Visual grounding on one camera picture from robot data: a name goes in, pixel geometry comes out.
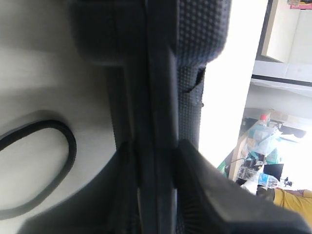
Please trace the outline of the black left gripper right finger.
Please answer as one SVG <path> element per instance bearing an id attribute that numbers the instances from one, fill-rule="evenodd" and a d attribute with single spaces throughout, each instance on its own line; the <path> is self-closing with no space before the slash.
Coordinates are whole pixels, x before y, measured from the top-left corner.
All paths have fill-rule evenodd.
<path id="1" fill-rule="evenodd" d="M 240 188 L 188 140 L 176 150 L 174 178 L 187 234 L 310 234 L 299 215 Z"/>

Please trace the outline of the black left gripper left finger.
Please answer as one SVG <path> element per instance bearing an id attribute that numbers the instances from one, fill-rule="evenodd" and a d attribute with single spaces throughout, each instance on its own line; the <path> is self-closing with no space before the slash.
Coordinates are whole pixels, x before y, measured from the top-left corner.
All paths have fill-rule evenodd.
<path id="1" fill-rule="evenodd" d="M 20 234 L 139 234 L 135 159 L 123 143 L 86 186 L 30 218 Z"/>

